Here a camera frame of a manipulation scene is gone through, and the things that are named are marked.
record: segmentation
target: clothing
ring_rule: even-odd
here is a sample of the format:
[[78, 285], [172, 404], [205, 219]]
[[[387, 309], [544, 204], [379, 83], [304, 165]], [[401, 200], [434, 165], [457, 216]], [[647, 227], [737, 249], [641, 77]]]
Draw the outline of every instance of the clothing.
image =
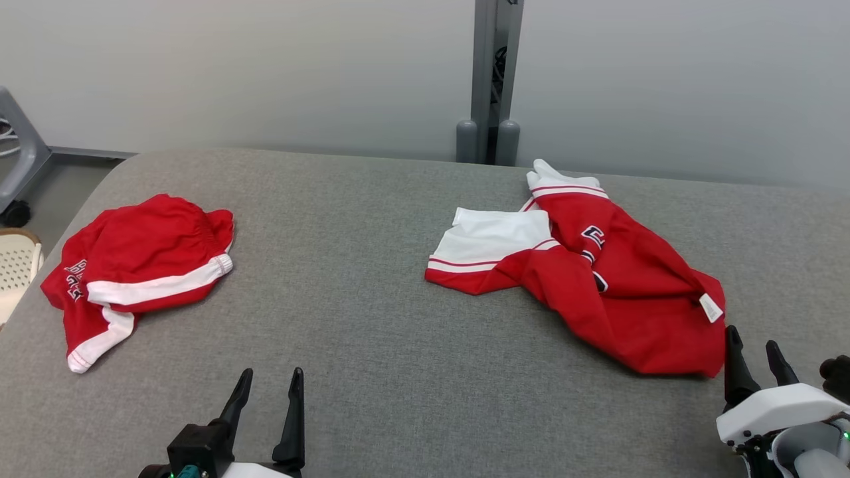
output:
[[83, 373], [145, 312], [196, 302], [230, 272], [233, 214], [157, 195], [104, 211], [68, 239], [42, 284], [64, 311], [68, 367]]
[[633, 370], [717, 375], [720, 283], [688, 267], [594, 178], [569, 178], [537, 160], [528, 183], [532, 200], [521, 212], [459, 208], [426, 280], [466, 293], [519, 285]]

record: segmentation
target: gray fabric surface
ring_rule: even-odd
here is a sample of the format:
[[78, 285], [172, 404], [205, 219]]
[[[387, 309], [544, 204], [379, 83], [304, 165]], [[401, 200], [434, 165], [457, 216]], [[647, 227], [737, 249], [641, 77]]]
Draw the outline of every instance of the gray fabric surface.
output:
[[[743, 476], [714, 426], [721, 378], [639, 377], [521, 289], [471, 297], [422, 279], [455, 207], [514, 210], [524, 173], [268, 151], [124, 162], [65, 237], [167, 192], [234, 212], [235, 268], [204, 302], [148, 315], [82, 376], [65, 365], [60, 312], [31, 287], [0, 332], [0, 476], [136, 476], [167, 461], [184, 424], [216, 417], [245, 367], [254, 386], [235, 455], [268, 460], [295, 366], [307, 477]], [[768, 338], [810, 384], [850, 352], [846, 199], [599, 178], [722, 281], [762, 384]]]

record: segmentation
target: care label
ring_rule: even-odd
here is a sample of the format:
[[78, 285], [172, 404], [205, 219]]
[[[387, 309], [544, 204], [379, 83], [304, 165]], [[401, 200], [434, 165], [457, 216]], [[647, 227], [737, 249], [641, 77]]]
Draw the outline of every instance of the care label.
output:
[[700, 305], [702, 305], [702, 310], [704, 310], [706, 315], [708, 316], [708, 321], [712, 324], [717, 322], [717, 319], [723, 315], [723, 310], [720, 307], [717, 307], [717, 303], [714, 302], [714, 299], [708, 296], [707, 293], [702, 294], [700, 297]]

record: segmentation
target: white stripe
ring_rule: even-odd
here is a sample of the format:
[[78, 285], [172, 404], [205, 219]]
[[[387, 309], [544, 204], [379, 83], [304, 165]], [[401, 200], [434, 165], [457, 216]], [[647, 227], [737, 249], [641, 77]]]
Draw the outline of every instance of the white stripe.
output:
[[435, 260], [428, 261], [428, 268], [434, 270], [442, 270], [443, 272], [455, 272], [463, 274], [465, 272], [482, 272], [484, 270], [493, 270], [495, 264], [479, 264], [479, 265], [448, 265]]
[[603, 287], [602, 287], [602, 290], [601, 290], [601, 291], [599, 291], [599, 292], [607, 292], [607, 291], [608, 291], [608, 283], [607, 283], [607, 282], [606, 282], [606, 281], [602, 278], [602, 276], [600, 276], [600, 275], [599, 275], [599, 273], [598, 273], [598, 272], [594, 271], [594, 272], [593, 272], [593, 275], [595, 275], [596, 277], [598, 277], [598, 278], [599, 278], [599, 281], [601, 281], [601, 283], [602, 283], [602, 286], [603, 286]]
[[233, 261], [230, 256], [221, 254], [182, 276], [160, 277], [135, 283], [92, 281], [88, 283], [88, 301], [130, 305], [162, 299], [212, 284], [231, 269]]
[[546, 242], [543, 242], [540, 246], [534, 248], [534, 250], [536, 250], [536, 251], [547, 251], [547, 250], [554, 248], [556, 246], [560, 246], [558, 241], [556, 241], [554, 239], [550, 239]]
[[520, 213], [525, 213], [525, 212], [528, 212], [528, 211], [537, 211], [537, 210], [539, 210], [539, 209], [540, 209], [540, 206], [538, 206], [536, 203], [535, 203], [535, 204], [532, 204], [532, 202], [534, 202], [534, 201], [535, 201], [535, 198], [534, 198], [533, 196], [532, 196], [532, 197], [530, 197], [530, 198], [529, 198], [529, 200], [528, 200], [528, 201], [526, 201], [526, 202], [525, 202], [525, 204], [523, 204], [523, 207], [521, 207], [521, 208], [519, 209], [519, 212], [520, 212]]
[[68, 368], [74, 373], [87, 371], [107, 350], [133, 333], [133, 314], [116, 312], [108, 304], [100, 313], [109, 326], [105, 332], [82, 342], [68, 354]]
[[576, 188], [576, 187], [571, 187], [571, 186], [564, 186], [564, 187], [559, 187], [559, 188], [556, 188], [556, 189], [544, 189], [544, 190], [540, 190], [540, 191], [533, 191], [531, 194], [533, 194], [534, 197], [540, 197], [540, 196], [548, 196], [550, 194], [564, 194], [565, 192], [580, 192], [581, 194], [589, 194], [591, 196], [599, 196], [599, 197], [604, 197], [605, 199], [609, 199], [608, 195], [605, 194], [602, 191], [594, 191], [594, 190], [590, 190], [590, 189]]

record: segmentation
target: baseball jersey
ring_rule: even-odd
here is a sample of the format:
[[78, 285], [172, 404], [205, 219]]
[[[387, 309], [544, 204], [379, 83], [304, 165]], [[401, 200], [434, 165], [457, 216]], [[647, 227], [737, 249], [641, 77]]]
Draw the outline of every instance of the baseball jersey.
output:
[[720, 283], [691, 269], [594, 178], [569, 178], [537, 160], [528, 183], [532, 199], [521, 212], [458, 209], [426, 280], [466, 293], [522, 286], [633, 370], [717, 375]]

